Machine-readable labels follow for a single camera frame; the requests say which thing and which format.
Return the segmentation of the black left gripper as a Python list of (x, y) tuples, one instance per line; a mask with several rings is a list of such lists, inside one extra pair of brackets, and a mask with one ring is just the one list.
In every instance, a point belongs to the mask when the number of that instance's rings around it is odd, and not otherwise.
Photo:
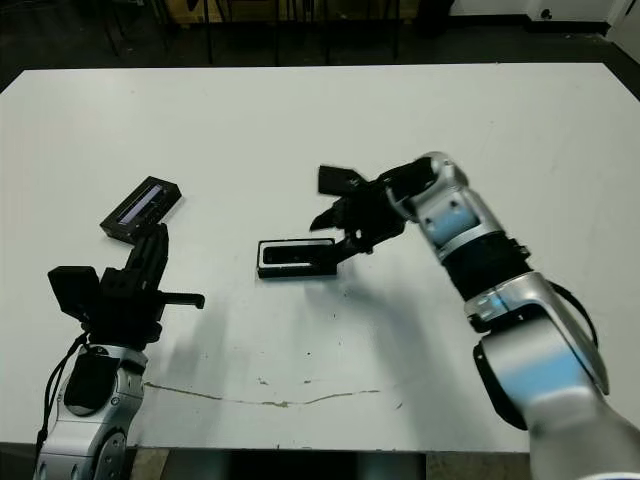
[(97, 298), (82, 319), (90, 342), (144, 348), (159, 340), (166, 306), (204, 307), (202, 294), (159, 289), (168, 249), (168, 229), (160, 223), (136, 241), (126, 269), (105, 269), (98, 284)]

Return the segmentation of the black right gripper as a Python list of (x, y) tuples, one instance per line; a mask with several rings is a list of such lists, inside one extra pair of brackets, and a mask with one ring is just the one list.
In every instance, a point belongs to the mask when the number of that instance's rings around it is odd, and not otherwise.
[(310, 231), (341, 229), (344, 238), (317, 239), (311, 264), (322, 270), (336, 270), (343, 261), (359, 254), (371, 254), (379, 243), (404, 232), (405, 220), (394, 210), (384, 187), (336, 200), (315, 217)]

